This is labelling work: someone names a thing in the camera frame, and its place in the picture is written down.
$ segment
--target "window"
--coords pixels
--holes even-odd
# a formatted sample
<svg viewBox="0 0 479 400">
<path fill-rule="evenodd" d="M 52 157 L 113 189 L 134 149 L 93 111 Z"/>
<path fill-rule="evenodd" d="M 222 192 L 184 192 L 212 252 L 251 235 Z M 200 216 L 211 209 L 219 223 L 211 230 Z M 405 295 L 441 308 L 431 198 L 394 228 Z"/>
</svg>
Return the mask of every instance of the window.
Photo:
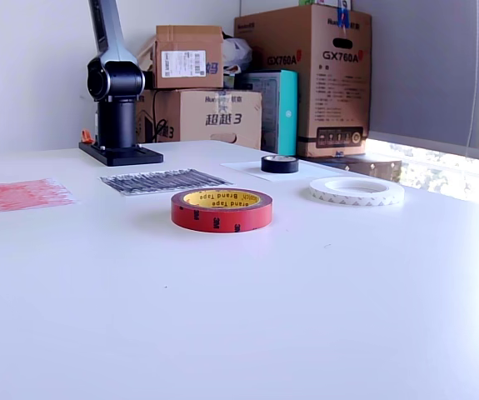
<svg viewBox="0 0 479 400">
<path fill-rule="evenodd" d="M 404 186 L 479 203 L 478 159 L 371 139 L 367 152 L 401 159 Z"/>
</svg>

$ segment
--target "white plastic bag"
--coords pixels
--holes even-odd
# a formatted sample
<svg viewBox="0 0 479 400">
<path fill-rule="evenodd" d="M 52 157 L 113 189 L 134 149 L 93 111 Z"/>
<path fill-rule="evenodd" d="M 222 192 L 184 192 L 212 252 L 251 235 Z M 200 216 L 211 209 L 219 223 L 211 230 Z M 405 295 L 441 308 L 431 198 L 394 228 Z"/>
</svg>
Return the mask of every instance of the white plastic bag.
<svg viewBox="0 0 479 400">
<path fill-rule="evenodd" d="M 225 68 L 239 66 L 245 71 L 252 62 L 252 49 L 244 39 L 225 39 L 222 43 L 222 62 Z"/>
</svg>

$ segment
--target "red patterned paper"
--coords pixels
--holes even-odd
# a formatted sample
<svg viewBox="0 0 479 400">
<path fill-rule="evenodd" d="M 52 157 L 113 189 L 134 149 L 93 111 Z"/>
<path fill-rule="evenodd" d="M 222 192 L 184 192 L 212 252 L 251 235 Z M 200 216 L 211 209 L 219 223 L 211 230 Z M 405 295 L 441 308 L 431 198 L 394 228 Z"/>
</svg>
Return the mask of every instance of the red patterned paper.
<svg viewBox="0 0 479 400">
<path fill-rule="evenodd" d="M 72 194 L 53 179 L 0 183 L 0 212 L 74 203 Z"/>
</svg>

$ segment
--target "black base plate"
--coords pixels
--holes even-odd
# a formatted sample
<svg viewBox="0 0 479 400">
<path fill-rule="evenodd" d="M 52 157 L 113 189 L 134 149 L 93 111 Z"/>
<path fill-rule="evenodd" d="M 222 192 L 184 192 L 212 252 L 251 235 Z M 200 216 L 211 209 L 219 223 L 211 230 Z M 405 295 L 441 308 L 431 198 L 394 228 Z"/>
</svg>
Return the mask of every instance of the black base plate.
<svg viewBox="0 0 479 400">
<path fill-rule="evenodd" d="M 163 163 L 163 154 L 160 154 L 159 152 L 153 152 L 152 150 L 148 150 L 144 147 L 126 147 L 101 150 L 94 144 L 86 144 L 82 142 L 80 142 L 78 147 L 108 167 Z"/>
</svg>

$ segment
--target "teal box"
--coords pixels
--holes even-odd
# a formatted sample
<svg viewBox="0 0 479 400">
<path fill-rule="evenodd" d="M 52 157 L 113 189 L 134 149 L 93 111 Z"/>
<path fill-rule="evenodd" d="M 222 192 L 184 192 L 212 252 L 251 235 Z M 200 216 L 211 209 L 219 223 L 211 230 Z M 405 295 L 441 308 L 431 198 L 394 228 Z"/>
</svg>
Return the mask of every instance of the teal box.
<svg viewBox="0 0 479 400">
<path fill-rule="evenodd" d="M 266 70 L 236 75 L 236 89 L 262 94 L 262 150 L 297 153 L 298 74 Z"/>
</svg>

